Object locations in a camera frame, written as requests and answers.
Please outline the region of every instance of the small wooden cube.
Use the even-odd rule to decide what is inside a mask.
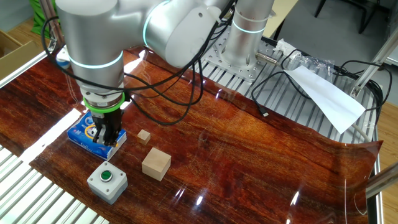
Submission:
[[[152,148],[142,162],[142,172],[161,181],[170,167],[172,157],[156,148]]]
[[[138,138],[138,142],[139,142],[139,143],[141,143],[141,144],[143,144],[143,145],[146,146],[146,144],[147,144],[147,143],[149,142],[149,140],[150,140],[150,133],[147,132],[147,131],[145,131],[145,130],[141,130],[141,131],[138,133],[137,138]]]

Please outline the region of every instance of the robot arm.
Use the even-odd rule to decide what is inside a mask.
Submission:
[[[123,87],[123,50],[146,45],[174,67],[198,53],[227,0],[56,0],[74,74]],[[97,128],[94,142],[115,145],[124,94],[79,82]]]

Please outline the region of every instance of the metal pole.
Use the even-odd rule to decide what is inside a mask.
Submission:
[[[51,0],[39,0],[39,3],[43,10],[45,19],[57,16]],[[49,50],[53,51],[57,47],[62,46],[65,43],[65,39],[63,38],[60,24],[57,21],[51,21],[50,27],[51,27],[51,32],[50,32],[51,42]]]
[[[228,39],[222,46],[221,58],[230,65],[251,70],[257,64],[262,33],[274,0],[238,1]]]
[[[387,42],[383,45],[383,47],[380,49],[379,53],[375,56],[373,59],[372,63],[381,65],[383,64],[388,56],[391,55],[391,53],[395,50],[395,48],[398,46],[398,29],[395,30],[395,32],[388,38]],[[356,98],[359,94],[359,92],[362,90],[362,88],[365,86],[365,84],[372,78],[372,76],[377,72],[379,67],[370,65],[360,76],[359,79],[357,79],[354,82],[353,89],[351,90],[351,97]]]
[[[398,162],[369,179],[366,186],[366,198],[378,194],[398,181]]]

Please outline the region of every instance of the blue packaging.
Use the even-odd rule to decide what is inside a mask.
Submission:
[[[93,118],[91,117],[91,112],[87,112],[87,114],[85,114],[77,124],[72,126],[67,133],[69,140],[73,143],[106,161],[112,158],[127,139],[126,131],[122,129],[119,133],[116,147],[104,146],[93,142],[95,132],[96,128]]]

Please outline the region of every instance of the wooden table surface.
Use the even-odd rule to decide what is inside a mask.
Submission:
[[[275,0],[272,10],[276,13],[276,16],[272,16],[267,21],[266,29],[262,33],[264,37],[271,38],[274,35],[278,27],[286,19],[287,15],[291,12],[293,7],[299,0]]]
[[[155,83],[175,72],[154,54],[144,51],[142,60],[139,52],[124,53],[125,63],[137,65],[132,74]],[[168,96],[187,101],[190,77],[186,73]],[[65,117],[85,107],[76,83],[70,87],[77,101],[65,75],[44,59],[0,89],[0,144],[19,156],[44,134],[54,138],[57,123],[74,122]],[[185,111],[162,98],[135,99],[161,120]],[[110,160],[129,185],[114,205],[86,182],[102,160],[70,142],[65,131],[37,146],[44,151],[30,165],[111,223],[367,223],[365,186],[382,142],[334,142],[269,113],[262,117],[254,102],[207,79],[202,100],[174,126],[155,124],[130,104],[123,116],[127,141]],[[146,146],[136,140],[141,129],[152,135]],[[161,182],[141,172],[152,147],[172,156]]]

